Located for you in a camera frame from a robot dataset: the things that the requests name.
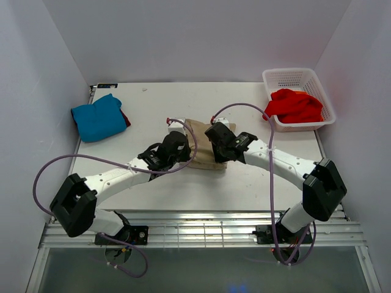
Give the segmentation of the beige t shirt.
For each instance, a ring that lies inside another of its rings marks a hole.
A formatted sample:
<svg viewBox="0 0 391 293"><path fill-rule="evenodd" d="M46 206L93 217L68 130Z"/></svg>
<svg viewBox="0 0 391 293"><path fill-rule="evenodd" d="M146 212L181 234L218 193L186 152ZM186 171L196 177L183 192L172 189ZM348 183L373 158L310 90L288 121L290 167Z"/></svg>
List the beige t shirt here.
<svg viewBox="0 0 391 293"><path fill-rule="evenodd" d="M225 170L228 167L228 163L217 163L215 161L212 144L205 135L205 131L211 124L188 118L185 120L185 123L191 128L197 141L195 158L189 163L188 167L202 170Z"/></svg>

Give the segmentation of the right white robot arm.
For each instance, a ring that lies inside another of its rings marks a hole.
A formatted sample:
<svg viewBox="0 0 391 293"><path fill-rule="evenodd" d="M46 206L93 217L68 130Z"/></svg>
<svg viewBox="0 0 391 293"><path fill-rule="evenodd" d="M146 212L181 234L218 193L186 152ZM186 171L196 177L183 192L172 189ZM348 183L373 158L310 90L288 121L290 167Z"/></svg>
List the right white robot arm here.
<svg viewBox="0 0 391 293"><path fill-rule="evenodd" d="M347 193L342 177L330 159L315 162L272 150L255 135L248 132L235 135L221 122L211 125L205 135L211 142L216 162L239 161L265 169L302 191L302 200L276 223L284 232L296 233L314 220L328 221Z"/></svg>

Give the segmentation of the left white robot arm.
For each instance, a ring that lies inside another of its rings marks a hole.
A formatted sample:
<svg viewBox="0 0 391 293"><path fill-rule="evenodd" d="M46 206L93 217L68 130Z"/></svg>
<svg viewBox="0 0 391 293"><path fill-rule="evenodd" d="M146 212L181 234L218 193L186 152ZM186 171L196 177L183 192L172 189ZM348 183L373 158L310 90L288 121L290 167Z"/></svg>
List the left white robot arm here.
<svg viewBox="0 0 391 293"><path fill-rule="evenodd" d="M51 202L50 210L69 237L93 231L126 241L130 233L127 219L118 212L99 209L98 205L126 189L162 176L175 164L188 161L190 153L188 137L172 131L125 168L84 178L77 173L69 175Z"/></svg>

